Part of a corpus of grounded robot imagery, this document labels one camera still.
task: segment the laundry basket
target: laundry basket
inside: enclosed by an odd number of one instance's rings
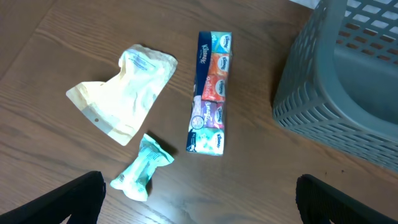
[[[273,104],[284,128],[398,171],[398,0],[323,0]]]

